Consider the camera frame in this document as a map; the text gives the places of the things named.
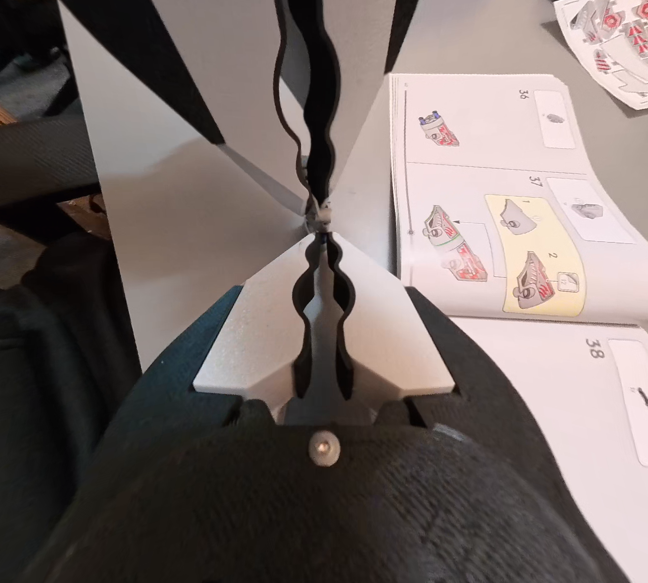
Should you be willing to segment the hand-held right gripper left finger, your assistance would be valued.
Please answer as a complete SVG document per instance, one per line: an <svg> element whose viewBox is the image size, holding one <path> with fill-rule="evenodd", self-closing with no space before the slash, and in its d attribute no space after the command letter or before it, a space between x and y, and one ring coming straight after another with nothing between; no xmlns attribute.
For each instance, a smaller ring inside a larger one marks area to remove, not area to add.
<svg viewBox="0 0 648 583"><path fill-rule="evenodd" d="M314 235L309 234L247 279L208 351L193 388L263 401L282 421L303 398L312 373Z"/></svg>

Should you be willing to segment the grey mesh office chair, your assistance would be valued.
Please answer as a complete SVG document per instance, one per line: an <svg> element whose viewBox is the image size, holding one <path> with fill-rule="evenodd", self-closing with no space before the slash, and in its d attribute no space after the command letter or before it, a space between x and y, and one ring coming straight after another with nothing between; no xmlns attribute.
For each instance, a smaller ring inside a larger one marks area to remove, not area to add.
<svg viewBox="0 0 648 583"><path fill-rule="evenodd" d="M81 114L1 125L1 206L97 184L91 142Z"/></svg>

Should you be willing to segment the toy instruction booklet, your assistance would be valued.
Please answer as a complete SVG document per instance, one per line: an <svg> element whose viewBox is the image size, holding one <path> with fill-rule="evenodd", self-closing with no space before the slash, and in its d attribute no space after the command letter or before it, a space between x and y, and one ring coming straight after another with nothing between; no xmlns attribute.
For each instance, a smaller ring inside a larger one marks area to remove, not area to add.
<svg viewBox="0 0 648 583"><path fill-rule="evenodd" d="M390 76L399 276L597 452L647 471L647 241L550 75Z"/></svg>

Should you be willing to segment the person's dark trousers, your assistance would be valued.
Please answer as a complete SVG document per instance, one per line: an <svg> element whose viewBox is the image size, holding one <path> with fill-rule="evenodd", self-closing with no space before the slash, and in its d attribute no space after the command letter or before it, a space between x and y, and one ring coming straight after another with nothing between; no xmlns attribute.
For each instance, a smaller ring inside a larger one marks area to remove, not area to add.
<svg viewBox="0 0 648 583"><path fill-rule="evenodd" d="M1 581L69 506L142 370L112 242L75 232L1 290Z"/></svg>

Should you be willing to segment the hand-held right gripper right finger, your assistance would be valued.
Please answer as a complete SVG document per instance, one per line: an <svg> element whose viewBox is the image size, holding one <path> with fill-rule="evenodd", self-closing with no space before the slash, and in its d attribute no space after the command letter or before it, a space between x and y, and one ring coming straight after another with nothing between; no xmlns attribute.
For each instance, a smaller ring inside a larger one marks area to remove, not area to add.
<svg viewBox="0 0 648 583"><path fill-rule="evenodd" d="M339 310L327 420L369 425L386 403L451 393L456 383L400 279L339 233L326 248Z"/></svg>

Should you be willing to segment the grey toy part blue pins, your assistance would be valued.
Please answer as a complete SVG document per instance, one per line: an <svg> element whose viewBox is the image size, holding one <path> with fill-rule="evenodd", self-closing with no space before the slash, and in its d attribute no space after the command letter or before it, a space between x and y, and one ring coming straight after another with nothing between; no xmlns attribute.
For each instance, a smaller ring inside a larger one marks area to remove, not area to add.
<svg viewBox="0 0 648 583"><path fill-rule="evenodd" d="M310 198L304 215L303 227L307 235L314 235L319 246L325 245L328 240L331 221L330 199L325 198L322 203L319 203L316 198Z"/></svg>

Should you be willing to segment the toy sticker sheet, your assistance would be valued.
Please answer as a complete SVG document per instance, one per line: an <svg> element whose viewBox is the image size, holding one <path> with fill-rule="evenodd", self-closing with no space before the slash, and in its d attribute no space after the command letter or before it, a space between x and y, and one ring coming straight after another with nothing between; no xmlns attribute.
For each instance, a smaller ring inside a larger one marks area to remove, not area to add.
<svg viewBox="0 0 648 583"><path fill-rule="evenodd" d="M555 15L580 65L615 99L647 109L647 0L557 0Z"/></svg>

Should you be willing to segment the grey desk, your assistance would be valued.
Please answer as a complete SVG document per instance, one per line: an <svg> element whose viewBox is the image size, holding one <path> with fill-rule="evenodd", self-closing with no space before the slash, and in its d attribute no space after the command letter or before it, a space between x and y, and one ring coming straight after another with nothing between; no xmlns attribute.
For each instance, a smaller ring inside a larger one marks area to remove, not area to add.
<svg viewBox="0 0 648 583"><path fill-rule="evenodd" d="M163 104L60 4L108 221L146 370L163 349L237 280L295 242L296 216L272 205L242 169ZM609 105L609 124L637 152L612 151L611 134L589 131L610 98L558 41L547 0L418 0L397 71L549 73L568 84L587 150L604 185L639 222L647 170L646 116ZM586 520L631 582L647 581L647 467L630 437L612 357L587 357L578 324L478 322L459 326L495 361L529 405Z"/></svg>

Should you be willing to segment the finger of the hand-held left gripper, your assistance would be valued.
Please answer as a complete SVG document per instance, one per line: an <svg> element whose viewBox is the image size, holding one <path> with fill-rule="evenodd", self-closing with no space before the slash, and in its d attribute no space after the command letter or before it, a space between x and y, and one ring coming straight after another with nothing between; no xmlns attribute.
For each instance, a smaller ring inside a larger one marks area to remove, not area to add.
<svg viewBox="0 0 648 583"><path fill-rule="evenodd" d="M220 133L215 145L279 204L304 215L301 142L280 104L281 0L151 0Z"/></svg>
<svg viewBox="0 0 648 583"><path fill-rule="evenodd" d="M382 85L397 0L282 1L281 77L303 108L306 184L323 209Z"/></svg>

